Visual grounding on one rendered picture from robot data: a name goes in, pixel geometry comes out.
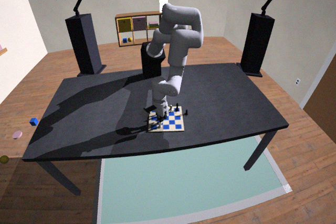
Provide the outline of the blue and white chessboard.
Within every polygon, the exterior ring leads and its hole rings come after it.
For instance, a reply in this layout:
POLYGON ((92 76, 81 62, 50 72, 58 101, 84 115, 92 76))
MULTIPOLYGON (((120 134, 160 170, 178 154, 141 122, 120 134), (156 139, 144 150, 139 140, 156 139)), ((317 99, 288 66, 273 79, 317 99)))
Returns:
POLYGON ((184 131, 182 108, 178 106, 179 111, 176 111, 176 106, 172 107, 172 111, 168 106, 169 113, 167 119, 164 119, 161 124, 162 128, 159 128, 159 121, 157 121, 156 112, 151 111, 149 115, 149 130, 148 132, 177 132, 184 131))

